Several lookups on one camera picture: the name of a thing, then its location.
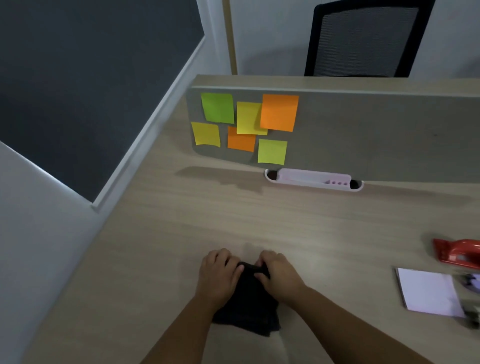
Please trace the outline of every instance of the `dark fabric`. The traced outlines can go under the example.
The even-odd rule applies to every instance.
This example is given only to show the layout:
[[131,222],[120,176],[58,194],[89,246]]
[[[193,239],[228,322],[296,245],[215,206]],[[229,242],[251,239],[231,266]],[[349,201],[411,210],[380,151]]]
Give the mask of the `dark fabric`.
[[215,313],[213,323],[233,325],[262,336],[270,336],[270,332],[280,330],[276,313],[278,302],[254,277],[254,273],[263,273],[270,278],[267,266],[257,267],[244,262],[239,265],[244,265],[245,269],[237,288],[227,304]]

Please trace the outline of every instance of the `desk surface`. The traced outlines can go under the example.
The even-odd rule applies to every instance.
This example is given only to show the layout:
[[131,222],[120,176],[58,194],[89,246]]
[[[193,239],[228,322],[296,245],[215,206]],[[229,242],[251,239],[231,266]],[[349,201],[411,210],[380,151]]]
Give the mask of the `desk surface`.
[[[461,271],[437,262],[430,240],[480,237],[480,185],[279,186],[262,169],[195,154],[189,127],[183,99],[25,363],[139,363],[193,295],[201,258],[220,247],[252,263],[263,249],[283,252],[307,284],[434,363],[478,362],[480,334],[407,311],[392,267]],[[279,316],[270,338],[213,325],[204,363],[331,362],[294,312],[280,306]]]

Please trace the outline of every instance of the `wall trim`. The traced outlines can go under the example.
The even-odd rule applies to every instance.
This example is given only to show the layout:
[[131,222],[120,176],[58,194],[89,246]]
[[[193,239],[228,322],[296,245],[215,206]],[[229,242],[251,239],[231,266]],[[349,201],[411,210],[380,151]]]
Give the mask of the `wall trim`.
[[202,38],[200,43],[198,43],[197,48],[193,51],[188,61],[183,66],[182,70],[178,74],[177,78],[173,81],[172,85],[168,89],[168,91],[163,96],[162,100],[155,108],[154,112],[146,122],[145,126],[142,128],[130,148],[128,149],[127,153],[123,156],[122,160],[118,164],[118,166],[113,171],[112,175],[108,179],[105,186],[102,188],[98,196],[96,197],[95,201],[92,203],[93,209],[100,209],[104,204],[106,198],[110,195],[113,187],[117,184],[120,176],[125,172],[125,170],[132,164],[132,157],[135,155],[136,166],[134,167],[133,174],[136,171],[136,168],[140,165],[140,162],[145,158],[146,154],[150,150],[153,142],[156,140],[156,137],[160,133],[163,124],[169,119],[173,108],[171,108],[170,112],[162,115],[162,117],[158,117],[159,114],[163,111],[163,108],[169,104],[177,104],[180,98],[182,97],[183,93],[185,92],[184,89],[180,89],[179,85],[182,84],[183,78],[188,76],[188,70],[191,68],[195,58],[199,54],[200,50],[204,47],[205,44],[205,36]]

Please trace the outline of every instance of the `orange sticky note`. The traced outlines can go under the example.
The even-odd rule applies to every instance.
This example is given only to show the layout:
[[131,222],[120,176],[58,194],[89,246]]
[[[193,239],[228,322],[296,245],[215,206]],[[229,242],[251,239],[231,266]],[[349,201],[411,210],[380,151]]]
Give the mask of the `orange sticky note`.
[[292,132],[298,104],[295,95],[264,95],[260,127]]
[[237,128],[228,127],[228,148],[253,152],[255,149],[255,137],[253,134],[237,134]]

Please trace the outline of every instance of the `gray fabric panel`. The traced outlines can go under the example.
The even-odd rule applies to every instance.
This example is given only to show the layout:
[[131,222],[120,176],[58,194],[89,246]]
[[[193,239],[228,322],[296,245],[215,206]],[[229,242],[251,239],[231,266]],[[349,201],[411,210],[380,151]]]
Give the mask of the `gray fabric panel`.
[[323,17],[314,76],[393,77],[417,8],[366,8]]
[[257,136],[253,153],[228,149],[228,124],[218,124],[221,147],[192,147],[198,154],[278,170],[257,163],[258,139],[288,142],[284,168],[346,173],[367,181],[480,182],[480,98],[193,87],[190,121],[207,122],[201,92],[262,102],[262,95],[299,95],[292,133]]
[[0,2],[0,141],[93,201],[203,35],[195,0]]

